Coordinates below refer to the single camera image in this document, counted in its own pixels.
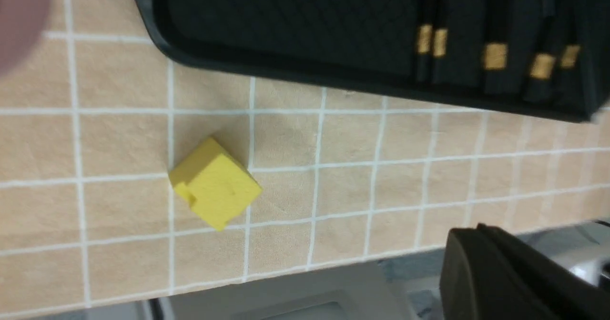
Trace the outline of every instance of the beige tile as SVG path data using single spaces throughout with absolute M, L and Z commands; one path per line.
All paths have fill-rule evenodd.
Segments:
M 598 126 L 591 123 L 566 123 L 566 139 L 563 148 L 595 147 Z
M 364 253 L 366 216 L 329 218 L 316 222 L 314 263 L 360 257 Z
M 76 42 L 82 107 L 167 107 L 167 58 L 150 44 Z
M 212 228 L 197 214 L 190 210 L 189 204 L 178 194 L 173 193 L 174 197 L 174 230 L 188 231 L 190 229 Z M 239 216 L 229 220 L 229 225 L 242 225 L 246 223 L 246 211 Z
M 0 189 L 0 250 L 79 242 L 75 185 Z
M 368 252 L 374 255 L 413 248 L 419 213 L 418 210 L 407 210 L 373 215 Z
M 165 178 L 85 183 L 84 201 L 89 240 L 166 233 L 169 228 Z
M 582 214 L 580 220 L 592 220 L 594 218 L 606 217 L 606 207 L 610 203 L 610 189 L 600 188 L 586 191 L 582 202 Z
M 381 109 L 383 96 L 366 92 L 329 88 L 326 94 L 327 109 Z
M 311 224 L 265 226 L 250 230 L 250 274 L 307 263 Z
M 317 138 L 318 115 L 257 115 L 254 166 L 312 165 Z
M 167 171 L 167 116 L 81 115 L 85 176 Z
M 595 152 L 595 160 L 591 171 L 591 184 L 602 185 L 610 183 L 610 152 Z
M 375 207 L 418 206 L 424 164 L 381 165 L 377 170 Z
M 72 0 L 78 33 L 148 36 L 134 0 Z
M 66 16 L 63 8 L 63 0 L 51 0 L 51 9 L 46 28 L 49 31 L 66 30 Z
M 531 131 L 527 144 L 526 151 L 550 151 L 553 150 L 553 145 L 558 134 L 560 122 L 546 120 L 543 118 L 528 118 L 531 121 Z
M 477 199 L 509 196 L 512 157 L 479 159 Z
M 599 147 L 610 147 L 610 111 L 604 111 L 600 116 L 599 124 L 599 140 L 597 145 Z
M 167 239 L 89 246 L 91 299 L 166 289 L 169 261 Z
M 578 192 L 556 194 L 553 197 L 553 206 L 547 214 L 549 225 L 560 226 L 580 221 L 582 197 L 584 195 Z
M 388 97 L 387 100 L 388 109 L 431 109 L 436 106 L 436 103 L 405 100 L 405 98 Z
M 462 227 L 465 206 L 452 206 L 425 209 L 423 216 L 423 231 L 421 245 L 442 245 L 447 241 L 447 235 L 452 228 Z
M 0 107 L 70 107 L 68 48 L 43 38 L 29 57 L 0 78 Z
M 243 166 L 248 166 L 250 146 L 248 115 L 175 115 L 174 166 L 209 136 L 212 136 Z
M 488 226 L 504 227 L 507 215 L 508 202 L 477 203 L 472 207 L 470 226 L 476 227 L 478 224 L 486 224 Z
M 551 155 L 525 155 L 521 157 L 519 194 L 529 194 L 547 189 L 547 176 Z
M 2 312 L 84 302 L 81 249 L 0 257 Z
M 318 109 L 322 87 L 257 78 L 254 104 L 258 109 Z
M 243 229 L 176 237 L 176 285 L 241 277 L 245 238 Z
M 70 116 L 0 116 L 0 138 L 0 181 L 74 176 Z
M 370 166 L 322 168 L 317 215 L 368 210 L 371 172 Z
M 544 205 L 544 197 L 520 198 L 515 205 L 510 230 L 516 232 L 530 231 L 540 226 L 540 214 Z
M 583 163 L 583 153 L 562 153 L 559 155 L 555 189 L 579 186 Z
M 326 115 L 322 129 L 323 163 L 372 161 L 379 115 Z
M 250 77 L 174 64 L 174 106 L 178 109 L 248 109 Z
M 314 171 L 254 174 L 263 188 L 252 203 L 251 221 L 299 220 L 310 218 L 314 204 Z
M 481 112 L 438 114 L 434 156 L 473 155 L 481 123 Z
M 390 114 L 386 118 L 380 159 L 425 158 L 431 135 L 431 114 Z
M 521 137 L 524 116 L 493 112 L 489 114 L 482 153 L 513 153 Z
M 431 162 L 427 179 L 427 202 L 466 201 L 470 183 L 470 166 L 470 160 Z

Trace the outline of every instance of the gold label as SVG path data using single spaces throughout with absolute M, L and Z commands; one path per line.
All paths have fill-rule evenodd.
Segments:
M 417 36 L 417 53 L 427 54 L 430 52 L 430 42 L 432 41 L 432 25 L 421 25 Z
M 434 32 L 434 52 L 435 58 L 444 57 L 447 52 L 447 29 L 437 29 Z
M 580 46 L 577 44 L 569 44 L 566 46 L 564 55 L 561 57 L 561 68 L 574 68 L 576 59 L 580 53 Z
M 534 63 L 529 74 L 532 78 L 549 79 L 553 72 L 553 66 L 555 66 L 555 57 L 553 55 L 538 53 L 534 58 Z
M 505 43 L 488 43 L 485 46 L 483 64 L 485 70 L 503 70 L 506 68 L 508 47 Z

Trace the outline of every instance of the tiled countertop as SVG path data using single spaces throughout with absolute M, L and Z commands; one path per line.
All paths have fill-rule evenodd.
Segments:
M 192 70 L 133 0 L 54 0 L 0 79 L 0 318 L 610 215 L 610 116 L 566 124 Z M 166 172 L 208 135 L 264 193 L 216 233 Z

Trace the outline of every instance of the pink object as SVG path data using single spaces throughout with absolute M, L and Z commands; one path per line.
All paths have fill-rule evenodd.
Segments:
M 0 76 L 36 44 L 50 4 L 51 0 L 0 0 Z

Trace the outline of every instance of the yellow cube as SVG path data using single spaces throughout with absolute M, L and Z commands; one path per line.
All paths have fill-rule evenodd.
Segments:
M 262 192 L 248 170 L 211 137 L 170 172 L 170 181 L 191 210 L 217 231 Z

